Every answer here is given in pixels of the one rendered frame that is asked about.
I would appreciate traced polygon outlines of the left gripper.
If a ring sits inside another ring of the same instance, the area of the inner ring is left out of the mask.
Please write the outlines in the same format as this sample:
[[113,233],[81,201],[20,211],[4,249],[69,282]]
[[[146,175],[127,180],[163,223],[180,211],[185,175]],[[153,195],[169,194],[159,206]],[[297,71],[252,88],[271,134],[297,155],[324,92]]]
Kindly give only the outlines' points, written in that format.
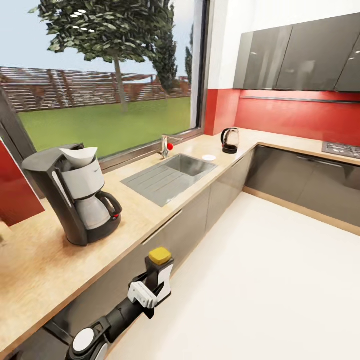
[[[143,282],[148,277],[148,272],[141,274],[133,278],[132,282]],[[164,288],[165,282],[160,284],[156,289],[152,291],[152,293],[158,297]],[[131,300],[127,297],[120,304],[116,306],[116,308],[120,311],[120,314],[123,316],[123,320],[125,321],[125,328],[128,328],[137,318],[140,317],[142,313],[144,313],[150,320],[155,315],[155,308],[147,308],[144,307],[138,300],[135,303],[132,303]]]

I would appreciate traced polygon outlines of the paper coffee filter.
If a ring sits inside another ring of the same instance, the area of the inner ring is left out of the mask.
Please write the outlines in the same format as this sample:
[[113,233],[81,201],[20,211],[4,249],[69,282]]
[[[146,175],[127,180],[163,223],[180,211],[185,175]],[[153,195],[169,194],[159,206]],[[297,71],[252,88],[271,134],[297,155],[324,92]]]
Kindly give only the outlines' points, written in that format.
[[71,150],[61,148],[61,152],[74,166],[76,170],[89,166],[97,152],[97,147],[83,148],[80,150]]

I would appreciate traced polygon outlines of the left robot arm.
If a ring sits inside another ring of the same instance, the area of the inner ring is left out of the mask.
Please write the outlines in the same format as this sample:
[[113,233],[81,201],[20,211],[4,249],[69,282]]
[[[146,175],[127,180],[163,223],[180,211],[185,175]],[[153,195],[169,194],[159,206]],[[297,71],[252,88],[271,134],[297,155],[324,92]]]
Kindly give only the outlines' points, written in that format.
[[[143,281],[148,272],[133,278],[129,285],[127,298],[118,304],[108,315],[103,315],[88,327],[82,329],[73,339],[65,360],[105,360],[108,342],[113,344],[117,338],[144,313],[150,320],[155,315],[158,295],[165,282],[150,291]],[[102,331],[95,328],[102,326]]]

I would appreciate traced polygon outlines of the bottle of coffee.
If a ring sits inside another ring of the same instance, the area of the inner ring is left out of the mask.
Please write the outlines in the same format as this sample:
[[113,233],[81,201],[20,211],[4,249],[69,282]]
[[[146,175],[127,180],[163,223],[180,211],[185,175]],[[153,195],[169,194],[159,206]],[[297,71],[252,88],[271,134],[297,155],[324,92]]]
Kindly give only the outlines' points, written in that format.
[[164,282],[164,287],[157,296],[158,303],[156,307],[172,295],[170,275],[175,259],[171,255],[170,251],[160,246],[153,249],[149,256],[144,259],[147,269],[146,287],[152,292]]

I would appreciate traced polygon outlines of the electric kettle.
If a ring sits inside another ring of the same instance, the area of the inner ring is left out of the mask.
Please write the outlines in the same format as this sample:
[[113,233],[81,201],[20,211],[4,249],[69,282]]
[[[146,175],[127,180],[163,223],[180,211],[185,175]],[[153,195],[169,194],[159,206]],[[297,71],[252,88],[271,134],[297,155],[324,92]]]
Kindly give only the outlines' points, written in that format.
[[221,133],[222,151],[226,154],[236,154],[238,152],[239,140],[238,128],[226,128]]

